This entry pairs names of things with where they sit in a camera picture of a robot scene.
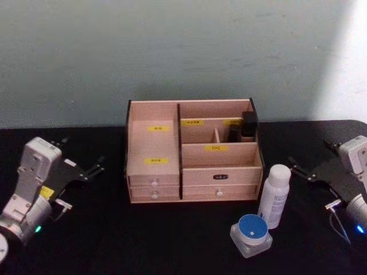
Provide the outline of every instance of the wooden desk organizer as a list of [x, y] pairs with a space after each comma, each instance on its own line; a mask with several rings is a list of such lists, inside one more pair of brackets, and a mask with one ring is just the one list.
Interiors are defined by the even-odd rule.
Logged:
[[131, 203], [257, 199], [264, 167], [257, 134], [226, 142], [244, 111], [255, 112], [251, 99], [130, 101]]

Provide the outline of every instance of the white bottle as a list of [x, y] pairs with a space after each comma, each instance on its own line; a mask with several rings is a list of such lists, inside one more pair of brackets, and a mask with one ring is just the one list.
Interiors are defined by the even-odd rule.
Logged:
[[265, 180], [258, 215], [262, 217], [269, 229], [279, 225], [284, 205], [289, 192], [291, 170], [282, 164], [276, 164], [270, 169], [269, 177]]

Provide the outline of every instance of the yellow label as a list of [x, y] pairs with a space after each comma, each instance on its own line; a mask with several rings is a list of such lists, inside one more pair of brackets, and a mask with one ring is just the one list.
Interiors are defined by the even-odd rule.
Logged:
[[144, 159], [145, 164], [167, 164], [168, 158], [146, 158]]
[[241, 125], [242, 123], [242, 119], [226, 119], [223, 120], [223, 124], [230, 126], [231, 124], [235, 124], [235, 125]]
[[47, 186], [42, 185], [41, 192], [40, 192], [42, 197], [44, 197], [45, 199], [49, 199], [53, 193], [54, 191], [51, 188], [48, 188]]
[[149, 126], [149, 132], [168, 132], [170, 130], [169, 126]]
[[201, 119], [195, 120], [182, 120], [181, 125], [183, 126], [190, 126], [190, 125], [204, 125], [204, 121]]
[[228, 151], [227, 145], [208, 145], [205, 146], [204, 150], [206, 152], [224, 152]]

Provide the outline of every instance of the blue jar lid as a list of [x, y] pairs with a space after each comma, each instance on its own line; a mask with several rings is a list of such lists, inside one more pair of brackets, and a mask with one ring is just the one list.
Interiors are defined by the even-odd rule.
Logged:
[[268, 234], [266, 222], [255, 214], [242, 216], [239, 220], [239, 230], [242, 239], [249, 245], [259, 245], [263, 243]]

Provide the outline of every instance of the black table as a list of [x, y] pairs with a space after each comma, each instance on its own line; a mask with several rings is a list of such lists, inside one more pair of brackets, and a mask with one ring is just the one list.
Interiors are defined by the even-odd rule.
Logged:
[[[367, 136], [358, 121], [261, 123], [266, 164], [293, 156], [313, 168], [330, 157], [322, 139], [345, 142]], [[270, 250], [243, 258], [230, 236], [232, 224], [256, 213], [258, 202], [131, 205], [123, 178], [124, 128], [7, 129], [0, 131], [0, 207], [17, 182], [26, 142], [35, 136], [70, 136], [64, 156], [88, 168], [102, 154], [106, 171], [64, 199], [74, 208], [42, 228], [7, 267], [8, 274], [340, 274], [367, 272], [365, 238], [348, 228], [349, 246], [329, 226], [323, 205], [333, 197], [293, 178]]]

